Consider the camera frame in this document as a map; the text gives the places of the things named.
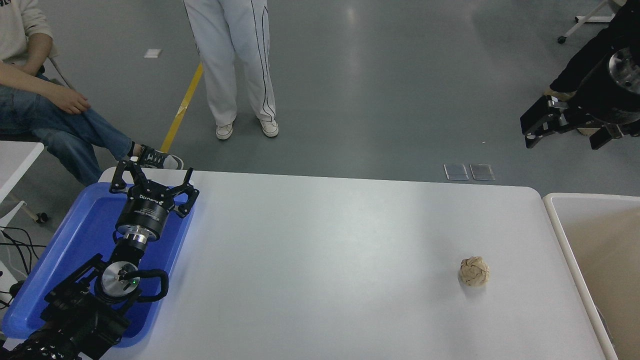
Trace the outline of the person's right hand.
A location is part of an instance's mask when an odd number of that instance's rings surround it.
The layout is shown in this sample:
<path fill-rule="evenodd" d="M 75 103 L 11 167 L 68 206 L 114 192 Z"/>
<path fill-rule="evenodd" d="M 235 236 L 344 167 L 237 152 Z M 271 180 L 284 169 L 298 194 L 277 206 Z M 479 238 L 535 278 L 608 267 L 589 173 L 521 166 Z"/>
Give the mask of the person's right hand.
<path fill-rule="evenodd" d="M 67 114 L 78 115 L 91 109 L 86 96 L 62 85 L 53 84 L 46 98 Z"/>

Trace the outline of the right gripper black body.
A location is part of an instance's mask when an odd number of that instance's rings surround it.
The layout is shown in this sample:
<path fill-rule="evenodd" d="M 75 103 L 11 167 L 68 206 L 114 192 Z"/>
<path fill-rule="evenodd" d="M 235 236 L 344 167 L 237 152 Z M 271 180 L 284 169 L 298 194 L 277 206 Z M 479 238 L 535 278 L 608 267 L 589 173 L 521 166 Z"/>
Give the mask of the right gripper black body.
<path fill-rule="evenodd" d="M 596 120 L 628 125 L 639 120 L 638 52 L 611 52 L 589 73 L 573 98 Z"/>

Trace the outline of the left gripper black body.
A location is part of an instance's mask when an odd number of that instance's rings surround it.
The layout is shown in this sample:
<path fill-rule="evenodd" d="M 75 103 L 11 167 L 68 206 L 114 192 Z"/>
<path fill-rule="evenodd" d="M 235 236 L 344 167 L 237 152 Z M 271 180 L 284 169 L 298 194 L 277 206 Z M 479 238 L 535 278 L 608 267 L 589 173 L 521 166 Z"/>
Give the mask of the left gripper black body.
<path fill-rule="evenodd" d="M 160 239 L 175 207 L 171 188 L 158 183 L 142 183 L 131 186 L 126 192 L 126 202 L 115 229 L 122 235 L 134 230 L 145 234 L 149 240 Z"/>

